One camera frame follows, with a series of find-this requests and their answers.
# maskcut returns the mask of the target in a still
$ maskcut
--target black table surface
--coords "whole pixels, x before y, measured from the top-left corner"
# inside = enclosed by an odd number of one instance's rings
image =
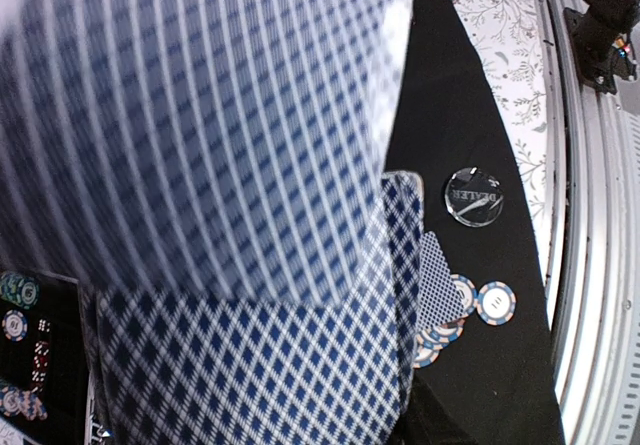
[[[456,222],[443,198],[449,177],[473,166],[496,177],[505,194],[500,217],[479,229]],[[509,323],[493,327],[477,314],[469,317],[462,337],[433,365],[416,371],[408,415],[415,417],[417,407],[421,414],[449,417],[460,433],[458,441],[446,443],[564,443],[544,288],[522,182],[482,64],[451,0],[414,0],[386,168],[422,176],[425,230],[436,232],[452,273],[465,275],[478,289],[489,281],[505,282],[517,297]],[[424,393],[442,410],[421,399]],[[425,421],[409,422],[403,425],[405,443],[445,443],[426,438]]]

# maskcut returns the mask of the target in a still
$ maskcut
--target floral pattern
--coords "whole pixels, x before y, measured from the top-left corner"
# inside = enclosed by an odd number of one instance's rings
[[[509,136],[538,252],[548,255],[547,105],[535,0],[452,1],[480,56]]]

